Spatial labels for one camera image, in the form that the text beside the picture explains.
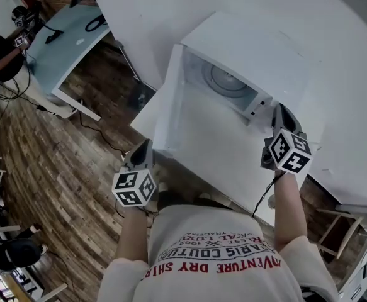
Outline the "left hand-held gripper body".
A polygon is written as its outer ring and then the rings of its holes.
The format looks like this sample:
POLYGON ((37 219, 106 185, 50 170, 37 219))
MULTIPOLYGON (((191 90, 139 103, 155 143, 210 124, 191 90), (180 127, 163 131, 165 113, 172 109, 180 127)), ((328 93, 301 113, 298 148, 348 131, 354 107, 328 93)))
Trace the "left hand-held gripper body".
POLYGON ((112 194, 122 206, 146 206, 156 190, 151 169, 121 167, 113 177, 112 194))

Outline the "white table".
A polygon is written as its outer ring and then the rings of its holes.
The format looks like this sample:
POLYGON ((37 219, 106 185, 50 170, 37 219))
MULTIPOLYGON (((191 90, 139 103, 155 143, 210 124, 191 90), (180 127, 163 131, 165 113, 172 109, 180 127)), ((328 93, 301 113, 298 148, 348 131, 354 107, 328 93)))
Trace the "white table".
MULTIPOLYGON (((164 84, 132 121, 131 127, 155 145, 158 119, 168 118, 173 87, 164 84)), ((321 93, 313 84, 306 90, 294 114, 315 152, 325 127, 321 93)), ((192 87, 184 87, 177 131, 178 146, 172 153, 181 165, 252 212, 273 180, 274 172, 260 167, 264 136, 250 129, 232 109, 192 87)))

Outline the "person's white printed t-shirt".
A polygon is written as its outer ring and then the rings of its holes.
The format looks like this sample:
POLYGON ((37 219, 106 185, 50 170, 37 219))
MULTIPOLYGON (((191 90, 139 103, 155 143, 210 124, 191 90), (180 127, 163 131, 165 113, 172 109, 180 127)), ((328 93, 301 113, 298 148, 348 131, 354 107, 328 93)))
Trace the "person's white printed t-shirt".
POLYGON ((232 210, 176 205, 154 219, 147 262, 115 259, 98 302, 337 302, 317 247, 307 237, 282 250, 259 224, 232 210))

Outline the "white microwave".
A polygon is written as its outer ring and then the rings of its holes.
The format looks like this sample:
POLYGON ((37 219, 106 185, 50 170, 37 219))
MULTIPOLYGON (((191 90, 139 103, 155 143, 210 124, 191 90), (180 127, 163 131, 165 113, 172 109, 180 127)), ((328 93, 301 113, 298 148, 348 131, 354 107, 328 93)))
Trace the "white microwave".
POLYGON ((276 103, 298 109, 308 65, 285 35, 215 12, 181 44, 186 82, 248 121, 276 103))

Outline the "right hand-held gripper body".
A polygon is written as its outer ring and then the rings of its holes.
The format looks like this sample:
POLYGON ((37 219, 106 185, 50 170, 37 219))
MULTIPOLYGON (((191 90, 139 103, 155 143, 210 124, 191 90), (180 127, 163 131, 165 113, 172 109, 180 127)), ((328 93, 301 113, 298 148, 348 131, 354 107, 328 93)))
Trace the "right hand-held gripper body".
POLYGON ((280 129, 274 137, 264 141, 262 168, 301 172, 313 158, 308 141, 285 129, 280 129))

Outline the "black floor box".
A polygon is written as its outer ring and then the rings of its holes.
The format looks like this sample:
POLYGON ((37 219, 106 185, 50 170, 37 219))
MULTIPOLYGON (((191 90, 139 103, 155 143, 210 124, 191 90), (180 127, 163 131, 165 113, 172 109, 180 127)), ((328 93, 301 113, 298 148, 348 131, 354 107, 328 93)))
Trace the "black floor box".
POLYGON ((128 97, 128 106, 136 111, 141 111, 155 93, 156 91, 149 86, 138 82, 128 97))

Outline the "person's right forearm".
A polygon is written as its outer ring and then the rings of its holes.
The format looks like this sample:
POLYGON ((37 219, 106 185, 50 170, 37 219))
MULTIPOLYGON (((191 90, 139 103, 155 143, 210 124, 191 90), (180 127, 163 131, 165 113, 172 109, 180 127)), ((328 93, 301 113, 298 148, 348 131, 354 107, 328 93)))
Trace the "person's right forearm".
POLYGON ((275 171, 274 246, 280 252, 294 239, 307 236, 307 221, 296 177, 275 171))

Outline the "wooden chair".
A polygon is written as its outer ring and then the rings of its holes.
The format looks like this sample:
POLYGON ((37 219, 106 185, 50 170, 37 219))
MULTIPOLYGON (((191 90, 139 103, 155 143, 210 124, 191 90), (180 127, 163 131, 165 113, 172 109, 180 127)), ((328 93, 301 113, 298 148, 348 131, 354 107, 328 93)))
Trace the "wooden chair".
POLYGON ((316 246, 323 254, 330 254, 336 259, 339 259, 351 237, 364 220, 364 217, 319 208, 317 208, 317 211, 319 213, 334 215, 335 218, 325 233, 316 242, 316 246))

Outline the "person's left forearm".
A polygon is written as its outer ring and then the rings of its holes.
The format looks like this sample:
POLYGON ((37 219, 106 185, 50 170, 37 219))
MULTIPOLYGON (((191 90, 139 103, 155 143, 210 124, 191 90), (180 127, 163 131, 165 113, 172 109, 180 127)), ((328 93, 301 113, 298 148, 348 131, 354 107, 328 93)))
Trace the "person's left forearm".
POLYGON ((125 209, 115 257, 148 263, 147 215, 144 211, 136 207, 125 209))

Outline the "black office chair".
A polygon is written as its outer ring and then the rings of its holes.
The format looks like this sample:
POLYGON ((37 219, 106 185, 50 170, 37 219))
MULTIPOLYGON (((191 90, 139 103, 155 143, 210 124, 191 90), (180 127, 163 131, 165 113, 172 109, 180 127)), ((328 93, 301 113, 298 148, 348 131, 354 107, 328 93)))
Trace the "black office chair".
POLYGON ((17 238, 0 241, 0 272, 30 267, 39 261, 42 249, 32 240, 17 238))

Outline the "light blue table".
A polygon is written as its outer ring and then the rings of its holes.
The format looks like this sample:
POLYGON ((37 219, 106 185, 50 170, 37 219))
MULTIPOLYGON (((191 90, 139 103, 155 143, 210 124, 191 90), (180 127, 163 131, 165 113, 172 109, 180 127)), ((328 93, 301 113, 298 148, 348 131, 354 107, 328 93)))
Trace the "light blue table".
POLYGON ((47 22, 49 27, 64 33, 46 44, 50 31, 44 27, 28 49, 28 56, 35 65, 33 74, 45 94, 56 96, 95 121, 101 117, 60 87, 76 65, 110 32, 108 25, 99 25, 93 31, 86 31, 87 25, 101 15, 97 6, 65 6, 47 22))

